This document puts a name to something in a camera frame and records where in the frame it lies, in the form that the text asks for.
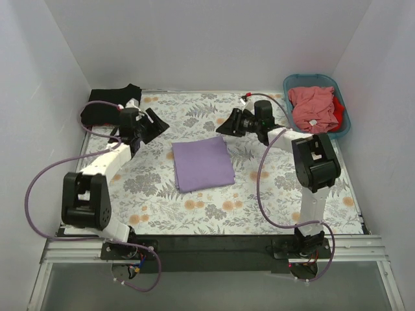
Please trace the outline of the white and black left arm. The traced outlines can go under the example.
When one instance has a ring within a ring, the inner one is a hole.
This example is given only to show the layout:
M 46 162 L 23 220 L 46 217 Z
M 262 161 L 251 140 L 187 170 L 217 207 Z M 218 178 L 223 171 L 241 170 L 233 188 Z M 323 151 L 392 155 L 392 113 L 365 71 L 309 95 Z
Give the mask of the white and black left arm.
M 105 153 L 83 168 L 64 176 L 62 221 L 88 230 L 106 240 L 129 244 L 136 241 L 134 230 L 112 215 L 109 183 L 137 153 L 169 128 L 153 109 L 124 108 L 119 125 L 107 135 Z

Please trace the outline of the purple t shirt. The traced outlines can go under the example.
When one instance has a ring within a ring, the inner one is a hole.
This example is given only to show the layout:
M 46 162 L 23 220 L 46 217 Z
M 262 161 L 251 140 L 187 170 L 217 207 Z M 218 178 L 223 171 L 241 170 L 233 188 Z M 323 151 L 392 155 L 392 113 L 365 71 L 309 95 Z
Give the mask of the purple t shirt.
M 173 143 L 176 188 L 182 194 L 233 185 L 235 172 L 221 136 Z

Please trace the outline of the black robot base mount plate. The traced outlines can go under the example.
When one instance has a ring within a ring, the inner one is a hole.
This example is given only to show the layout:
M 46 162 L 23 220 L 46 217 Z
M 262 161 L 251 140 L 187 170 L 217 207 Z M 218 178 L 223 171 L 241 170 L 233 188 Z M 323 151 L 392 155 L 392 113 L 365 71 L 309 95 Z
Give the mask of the black robot base mount plate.
M 289 273 L 303 251 L 294 235 L 139 235 L 131 243 L 153 249 L 163 272 L 268 271 Z

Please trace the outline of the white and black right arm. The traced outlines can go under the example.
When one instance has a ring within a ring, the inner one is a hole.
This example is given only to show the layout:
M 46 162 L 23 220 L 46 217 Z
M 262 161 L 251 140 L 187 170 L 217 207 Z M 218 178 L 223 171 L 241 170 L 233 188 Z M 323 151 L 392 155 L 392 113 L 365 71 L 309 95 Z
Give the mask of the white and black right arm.
M 297 180 L 302 187 L 299 222 L 291 225 L 292 242 L 280 249 L 286 253 L 314 254 L 324 244 L 329 226 L 324 210 L 330 188 L 341 175 L 341 167 L 327 134 L 304 134 L 277 124 L 270 101 L 259 100 L 252 111 L 235 108 L 217 133 L 244 137 L 254 133 L 260 143 L 290 152 Z

